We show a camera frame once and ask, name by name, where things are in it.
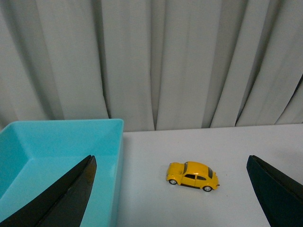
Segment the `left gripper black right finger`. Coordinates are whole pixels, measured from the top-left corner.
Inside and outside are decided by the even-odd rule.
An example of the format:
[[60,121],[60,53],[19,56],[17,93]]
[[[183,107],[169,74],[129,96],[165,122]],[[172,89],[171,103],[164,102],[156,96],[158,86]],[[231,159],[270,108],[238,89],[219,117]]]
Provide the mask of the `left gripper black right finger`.
[[255,155],[249,156],[246,169],[270,226],[301,227],[303,185]]

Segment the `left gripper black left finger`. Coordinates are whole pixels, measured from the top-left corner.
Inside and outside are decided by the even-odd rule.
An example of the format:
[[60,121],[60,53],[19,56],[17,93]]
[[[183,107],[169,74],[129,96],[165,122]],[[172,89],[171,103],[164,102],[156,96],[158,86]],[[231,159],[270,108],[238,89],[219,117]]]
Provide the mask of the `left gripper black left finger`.
[[87,156],[0,225],[79,227],[91,195],[96,170],[95,156]]

